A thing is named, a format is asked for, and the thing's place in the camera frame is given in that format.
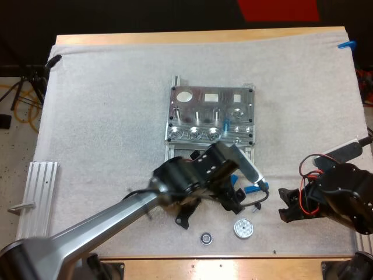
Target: black background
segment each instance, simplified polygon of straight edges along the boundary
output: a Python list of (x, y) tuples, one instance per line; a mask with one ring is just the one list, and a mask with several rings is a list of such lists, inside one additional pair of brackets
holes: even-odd
[[(373, 65), (373, 1), (318, 0), (321, 21), (245, 22), (236, 0), (31, 0), (1, 3), (0, 35), (27, 65), (44, 65), (57, 34), (345, 26), (360, 67)], [(0, 65), (16, 64), (0, 48)]]

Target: round metal disc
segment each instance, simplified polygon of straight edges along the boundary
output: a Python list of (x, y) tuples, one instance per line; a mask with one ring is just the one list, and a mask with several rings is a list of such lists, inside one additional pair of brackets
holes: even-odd
[(212, 242), (212, 236), (210, 233), (202, 233), (200, 236), (200, 241), (202, 242), (203, 245), (209, 245)]
[(252, 233), (254, 232), (254, 227), (249, 220), (246, 219), (239, 219), (234, 224), (234, 233), (239, 238), (249, 238)]

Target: blue plastic piece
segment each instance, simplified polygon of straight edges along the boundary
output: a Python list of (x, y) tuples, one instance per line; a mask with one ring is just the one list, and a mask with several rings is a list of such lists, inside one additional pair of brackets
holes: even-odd
[(259, 186), (255, 185), (249, 185), (248, 187), (244, 187), (244, 191), (246, 194), (255, 193), (256, 191), (260, 191), (261, 188)]
[(348, 41), (348, 42), (341, 43), (340, 45), (338, 45), (338, 48), (348, 48), (348, 47), (350, 47), (351, 50), (354, 51), (356, 48), (356, 41), (352, 40), (352, 41)]
[(223, 120), (223, 131), (229, 131), (229, 118)]
[[(234, 184), (237, 182), (238, 180), (238, 176), (232, 174), (231, 175), (231, 184), (232, 186), (234, 186)], [(268, 190), (269, 188), (269, 184), (267, 182), (265, 182), (265, 185), (266, 185), (266, 188)], [(255, 193), (257, 191), (260, 191), (261, 188), (258, 186), (258, 185), (249, 185), (247, 187), (244, 187), (244, 191), (246, 194), (251, 194), (252, 192)]]
[(231, 184), (232, 184), (232, 186), (234, 186), (234, 184), (235, 184), (235, 182), (237, 182), (237, 180), (238, 180), (238, 176), (232, 174), (231, 175)]
[[(268, 183), (265, 182), (264, 184), (266, 185), (266, 190), (268, 190), (268, 188), (269, 188)], [(248, 187), (244, 188), (244, 191), (245, 191), (246, 194), (250, 194), (252, 192), (254, 193), (254, 192), (260, 191), (260, 190), (261, 190), (261, 188), (258, 185), (249, 185)]]

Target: metal plate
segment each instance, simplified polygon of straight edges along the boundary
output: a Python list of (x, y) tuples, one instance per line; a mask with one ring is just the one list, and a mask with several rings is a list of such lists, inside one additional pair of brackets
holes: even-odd
[(48, 235), (58, 166), (57, 162), (30, 163), (23, 203), (34, 202), (35, 208), (21, 210), (16, 240)]
[(254, 87), (173, 86), (165, 141), (175, 149), (205, 149), (216, 141), (250, 148), (255, 142)]
[(253, 232), (254, 232), (254, 227), (249, 220), (239, 219), (234, 224), (234, 233), (239, 238), (243, 238), (243, 239), (249, 238)]

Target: square hole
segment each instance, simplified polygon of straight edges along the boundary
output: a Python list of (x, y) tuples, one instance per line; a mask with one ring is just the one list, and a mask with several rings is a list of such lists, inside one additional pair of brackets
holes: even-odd
[(205, 102), (218, 102), (219, 96), (216, 93), (205, 93)]
[(233, 102), (241, 102), (241, 95), (240, 94), (233, 95)]

